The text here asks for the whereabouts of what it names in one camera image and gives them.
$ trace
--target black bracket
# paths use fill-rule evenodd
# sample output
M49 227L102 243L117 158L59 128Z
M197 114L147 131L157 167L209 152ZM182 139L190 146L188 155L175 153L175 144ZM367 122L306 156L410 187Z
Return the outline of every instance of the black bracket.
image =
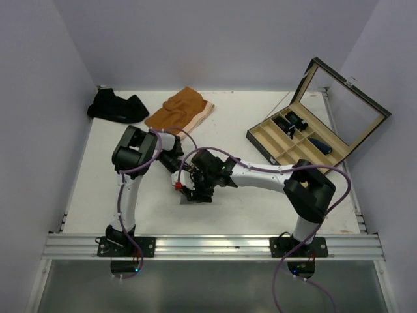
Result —
M293 237L271 237L269 239L269 248L273 258L282 258L288 251L294 248L299 242ZM314 237L309 245L300 247L296 252L291 254L293 258L309 258L315 252L315 258L327 258L328 250L326 238Z
M153 258L155 255L156 238L155 237L134 237L134 241L141 247L144 258ZM98 243L97 256L103 258L132 257L134 256L133 245L127 247L117 245L108 241L105 236L97 237Z

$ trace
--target wooden box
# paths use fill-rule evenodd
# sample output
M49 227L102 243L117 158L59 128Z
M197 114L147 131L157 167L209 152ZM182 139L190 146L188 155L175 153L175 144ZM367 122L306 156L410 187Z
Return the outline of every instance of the wooden box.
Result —
M334 86L333 84L336 84L336 86L329 89L335 91L334 98L343 95L342 105L337 110L343 113L343 110L347 111L350 109L353 112L347 111L346 114L348 115L349 123L354 123L353 125L355 125L350 128L355 129L355 131L349 131L345 135L349 140L346 138L342 140L302 104L304 93L318 69L321 69L321 72L326 76L320 78L323 81L321 85ZM305 130L295 129L293 138L290 138L274 122L278 116L288 122L285 116L290 111L296 113L299 118L308 123ZM367 121L368 123L362 120L365 115L370 117ZM350 155L390 115L391 113L388 110L361 92L361 90L340 76L326 63L319 58L314 58L308 65L307 71L303 75L290 105L249 129L246 137L271 164L295 164L300 158L303 158L309 160L312 164L336 166ZM326 146L331 147L332 152L324 154L312 143L310 138L313 138L313 141L314 139L319 140Z

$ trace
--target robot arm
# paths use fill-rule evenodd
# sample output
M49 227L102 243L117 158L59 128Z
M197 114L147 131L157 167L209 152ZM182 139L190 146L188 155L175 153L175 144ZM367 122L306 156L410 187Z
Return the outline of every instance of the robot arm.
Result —
M252 164L242 160L240 162L248 167L236 163L231 158L223 162L207 150L199 151L192 159L192 164L197 168L194 173L198 173L197 178L205 183L204 190L208 186L211 188L215 186L235 188L251 186L285 194L298 214L293 232L293 238L298 242L303 241L323 222L336 188L318 169L292 173L266 173L250 169L256 167L280 171L310 165L310 162L299 160L295 165L286 166ZM195 183L197 179L194 177L194 173L193 171L190 173L193 183L190 188L193 188L193 194L199 194L199 184ZM189 194L187 190L190 188L184 185L181 186L181 191L187 195ZM310 244L313 239L314 237L310 238L306 244Z
M336 190L335 186L319 170L301 170L292 173L265 173L250 170L232 158L225 162L215 157L207 150L201 150L192 159L192 166L186 166L180 183L177 183L178 169L182 156L180 138L171 134L161 134L162 152L158 160L173 174L173 184L189 201L211 202L216 186L243 187L253 186L274 190L285 194L298 213L293 239L303 241L318 224L322 223ZM125 182L123 194L118 199L118 211L115 220L106 228L106 239L120 246L127 246L128 240L122 231L119 215L129 235L134 235L135 208L137 192L149 167L135 171L140 165L148 162L156 148L157 138L150 132L144 132L129 126L118 146L112 162L118 173L124 173ZM307 160L299 160L295 165L272 166L251 164L241 161L248 166L255 166L264 170L286 170L298 166L309 165Z
M180 138L172 134L161 133L162 151L158 160L167 168L177 163L178 157L184 155L181 149ZM119 188L123 186L121 196L117 199L117 210L114 220L106 228L106 238L108 241L120 246L128 244L127 238L123 233L119 214L121 215L124 227L130 235L134 234L135 229L135 208L139 186L143 176L147 173L149 166L142 170L132 170L148 162L154 154L158 139L152 132L144 132L139 128L129 126L125 130L122 138L116 146L111 158L119 175Z

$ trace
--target white table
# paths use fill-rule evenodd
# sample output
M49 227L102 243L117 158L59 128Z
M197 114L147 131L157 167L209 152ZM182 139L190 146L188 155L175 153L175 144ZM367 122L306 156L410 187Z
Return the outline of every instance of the white table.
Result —
M152 114L175 93L120 91L118 95L128 98L137 94ZM203 98L213 102L216 109L192 132L192 136L199 146L219 147L244 160L267 164L260 152L246 139L246 131L261 122L286 94L263 91L202 92ZM292 96L292 93L288 95L274 111L287 106ZM320 93L309 93L304 105L330 126ZM106 226L113 220L119 188L111 155L126 126L94 119L72 199L68 204L64 233L104 233ZM147 129L143 123L135 126ZM182 141L182 146L186 153L193 148L187 139ZM346 183L337 173L330 173L328 177L337 188L333 199L335 201L344 193ZM279 234L293 231L296 218L297 214L285 195L257 188L217 187L213 203L180 205L180 194L171 186L170 174L155 162L139 189L136 233ZM351 197L331 212L319 233L360 233Z

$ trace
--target orange towel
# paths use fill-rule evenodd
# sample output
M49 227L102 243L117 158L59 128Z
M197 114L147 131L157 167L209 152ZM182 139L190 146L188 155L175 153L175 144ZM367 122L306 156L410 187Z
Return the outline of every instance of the orange towel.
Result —
M214 104L203 99L195 90L185 87L162 104L162 108L150 116L145 124L158 130L179 127L191 132L201 124L214 110ZM169 131L181 138L185 137L179 130Z

